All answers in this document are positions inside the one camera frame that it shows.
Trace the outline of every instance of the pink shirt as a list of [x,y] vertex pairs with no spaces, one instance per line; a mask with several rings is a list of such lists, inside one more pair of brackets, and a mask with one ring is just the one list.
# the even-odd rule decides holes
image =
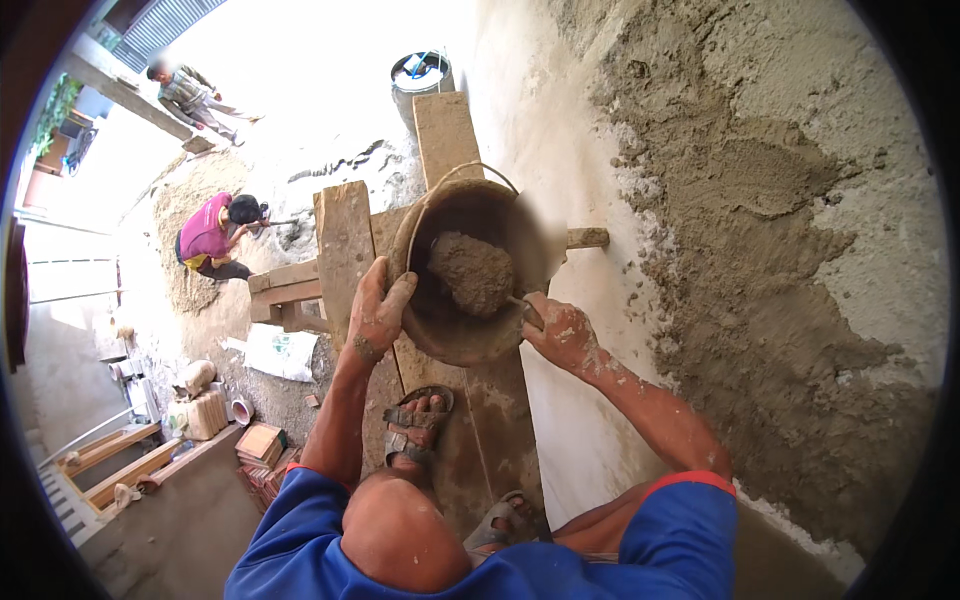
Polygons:
[[208,258],[223,258],[229,253],[230,237],[226,227],[220,227],[220,209],[229,206],[233,197],[220,192],[206,201],[180,231],[180,256],[199,268]]

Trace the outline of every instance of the white pipe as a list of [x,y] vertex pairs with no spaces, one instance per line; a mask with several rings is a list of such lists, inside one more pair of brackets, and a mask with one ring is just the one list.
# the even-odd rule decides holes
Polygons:
[[90,435],[91,433],[93,433],[93,432],[96,431],[97,429],[100,429],[101,427],[103,427],[103,426],[106,425],[107,423],[111,422],[112,420],[120,419],[121,417],[123,417],[124,415],[126,415],[127,413],[129,413],[130,411],[132,411],[133,409],[135,409],[135,408],[140,408],[141,406],[143,406],[143,405],[146,404],[146,403],[147,403],[146,401],[140,402],[140,403],[137,404],[136,406],[131,406],[130,408],[128,408],[128,409],[125,410],[124,412],[120,413],[119,415],[114,415],[113,417],[110,417],[109,419],[107,419],[107,420],[105,420],[104,422],[100,423],[99,425],[97,425],[97,426],[94,427],[93,429],[90,429],[90,430],[87,431],[86,433],[82,434],[82,436],[80,436],[79,438],[74,439],[72,442],[69,442],[67,445],[65,445],[65,446],[62,447],[61,449],[57,450],[56,452],[54,452],[53,454],[51,454],[50,456],[48,456],[48,457],[46,458],[46,460],[43,461],[42,463],[40,463],[39,465],[37,465],[36,468],[44,468],[50,461],[52,461],[52,460],[54,460],[55,458],[57,458],[58,456],[60,456],[60,455],[63,453],[63,451],[66,450],[67,448],[69,448],[71,445],[76,444],[77,442],[79,442],[80,440],[82,440],[82,439],[85,438],[86,436]]

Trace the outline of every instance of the pants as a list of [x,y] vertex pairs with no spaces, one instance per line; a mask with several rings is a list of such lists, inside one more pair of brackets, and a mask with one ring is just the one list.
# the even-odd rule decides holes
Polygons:
[[237,133],[236,128],[217,119],[213,114],[213,110],[238,119],[249,119],[251,117],[249,113],[243,110],[217,102],[214,100],[213,94],[206,94],[206,96],[204,96],[203,102],[196,110],[190,113],[190,117],[200,121],[230,141],[233,141],[233,137]]
[[197,273],[204,277],[216,279],[217,281],[224,281],[226,279],[243,279],[246,281],[251,275],[250,269],[248,269],[246,265],[235,260],[220,265],[216,269],[214,269],[210,263],[206,263],[200,269],[197,269]]

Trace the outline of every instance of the cement mortar bucket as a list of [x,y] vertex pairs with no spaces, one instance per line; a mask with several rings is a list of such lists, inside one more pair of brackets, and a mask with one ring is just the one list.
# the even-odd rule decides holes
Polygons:
[[451,180],[462,164],[410,206],[396,230],[390,250],[387,284],[406,271],[420,278],[417,291],[403,312],[403,330],[425,354],[448,365],[471,367],[496,360],[523,341],[520,305],[505,302],[496,313],[480,318],[461,311],[445,284],[426,265],[430,250],[444,231],[459,231],[505,250],[514,262],[516,298],[546,292],[547,250],[533,215],[517,202],[513,185],[490,180]]

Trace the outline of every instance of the bucket handle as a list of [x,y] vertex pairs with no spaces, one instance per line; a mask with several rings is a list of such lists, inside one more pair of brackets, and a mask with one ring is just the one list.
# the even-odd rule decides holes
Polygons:
[[433,186],[433,189],[427,192],[426,197],[423,200],[423,208],[420,209],[420,214],[417,215],[417,222],[414,224],[413,233],[411,233],[410,235],[410,246],[407,248],[407,264],[406,264],[407,269],[410,268],[410,257],[414,253],[414,241],[417,239],[417,231],[420,229],[420,221],[423,219],[423,214],[426,212],[426,209],[430,206],[430,201],[433,200],[434,192],[440,189],[444,185],[444,183],[446,183],[446,181],[450,179],[451,176],[453,176],[453,174],[459,171],[462,171],[467,167],[473,167],[477,165],[484,167],[489,171],[493,171],[498,177],[504,180],[507,183],[507,185],[510,186],[510,189],[513,190],[515,194],[517,194],[518,196],[520,195],[520,193],[516,191],[516,188],[514,187],[514,185],[510,183],[510,180],[507,179],[507,176],[500,173],[499,171],[497,171],[496,169],[494,169],[493,167],[491,167],[489,164],[485,163],[482,160],[471,160],[470,162],[465,162],[464,164],[458,164],[457,166],[453,167],[446,173],[446,175],[440,178],[440,181],[437,181],[437,184]]

